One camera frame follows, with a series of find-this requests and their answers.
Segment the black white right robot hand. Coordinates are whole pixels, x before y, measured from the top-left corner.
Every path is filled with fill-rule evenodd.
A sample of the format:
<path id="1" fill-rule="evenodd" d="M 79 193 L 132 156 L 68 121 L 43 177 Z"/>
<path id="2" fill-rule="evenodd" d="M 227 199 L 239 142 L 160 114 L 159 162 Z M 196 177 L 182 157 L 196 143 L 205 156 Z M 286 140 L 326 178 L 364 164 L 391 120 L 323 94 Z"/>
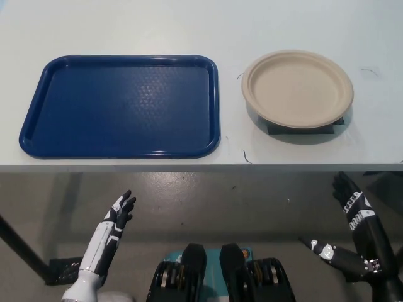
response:
<path id="1" fill-rule="evenodd" d="M 364 192 L 343 171 L 333 180 L 333 196 L 347 219 L 356 250 L 312 237 L 299 240 L 320 259 L 341 272 L 347 283 L 365 282 L 373 301 L 402 301 L 399 266 L 382 222 Z"/>

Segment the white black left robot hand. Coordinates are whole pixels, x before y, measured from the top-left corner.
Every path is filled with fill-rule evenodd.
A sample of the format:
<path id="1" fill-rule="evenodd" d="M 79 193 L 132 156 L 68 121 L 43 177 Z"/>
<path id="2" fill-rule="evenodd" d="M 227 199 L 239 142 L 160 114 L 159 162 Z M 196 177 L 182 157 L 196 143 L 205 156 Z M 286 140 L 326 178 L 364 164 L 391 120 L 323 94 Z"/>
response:
<path id="1" fill-rule="evenodd" d="M 98 224 L 84 253 L 80 270 L 105 277 L 115 256 L 123 230 L 133 217 L 136 197 L 130 197 L 131 190 L 122 194 Z"/>

